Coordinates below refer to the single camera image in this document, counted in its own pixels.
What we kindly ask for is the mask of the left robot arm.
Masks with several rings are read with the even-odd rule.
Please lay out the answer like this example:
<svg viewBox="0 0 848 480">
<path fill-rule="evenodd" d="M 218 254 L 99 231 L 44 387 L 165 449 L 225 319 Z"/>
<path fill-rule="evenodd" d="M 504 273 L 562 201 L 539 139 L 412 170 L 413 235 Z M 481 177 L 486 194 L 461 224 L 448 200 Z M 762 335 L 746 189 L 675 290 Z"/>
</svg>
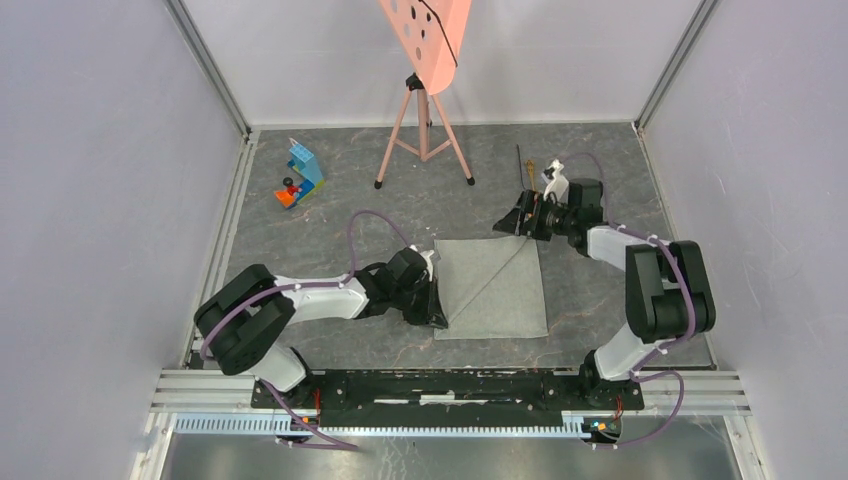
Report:
<svg viewBox="0 0 848 480">
<path fill-rule="evenodd" d="M 291 324 L 359 320 L 394 310 L 411 325 L 447 328 L 436 259 L 433 250 L 406 247 L 387 262 L 323 279 L 294 279 L 251 265 L 196 310 L 201 355 L 227 376 L 250 373 L 289 393 L 309 375 L 299 353 L 279 342 Z"/>
</svg>

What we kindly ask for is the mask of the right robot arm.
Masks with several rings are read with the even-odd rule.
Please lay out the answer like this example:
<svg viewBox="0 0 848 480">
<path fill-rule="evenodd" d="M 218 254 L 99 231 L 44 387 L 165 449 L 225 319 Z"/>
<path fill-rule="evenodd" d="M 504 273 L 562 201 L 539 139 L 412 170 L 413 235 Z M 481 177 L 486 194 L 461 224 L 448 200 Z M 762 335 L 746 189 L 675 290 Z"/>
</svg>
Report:
<svg viewBox="0 0 848 480">
<path fill-rule="evenodd" d="M 493 226 L 539 241 L 563 236 L 579 254 L 624 273 L 625 323 L 584 360 L 581 374 L 591 385 L 639 380 L 650 360 L 716 322 L 700 246 L 616 224 L 606 218 L 603 200 L 604 186 L 594 179 L 577 179 L 562 193 L 525 190 Z"/>
</svg>

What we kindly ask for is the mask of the grey cloth napkin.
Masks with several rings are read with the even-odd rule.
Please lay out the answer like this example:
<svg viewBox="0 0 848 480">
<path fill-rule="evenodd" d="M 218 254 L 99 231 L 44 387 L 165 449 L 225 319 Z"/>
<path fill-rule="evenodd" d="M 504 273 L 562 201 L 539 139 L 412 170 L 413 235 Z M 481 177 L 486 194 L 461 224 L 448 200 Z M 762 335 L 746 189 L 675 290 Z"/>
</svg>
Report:
<svg viewBox="0 0 848 480">
<path fill-rule="evenodd" d="M 438 292 L 448 327 L 437 340 L 548 335 L 537 245 L 526 237 L 437 240 Z"/>
</svg>

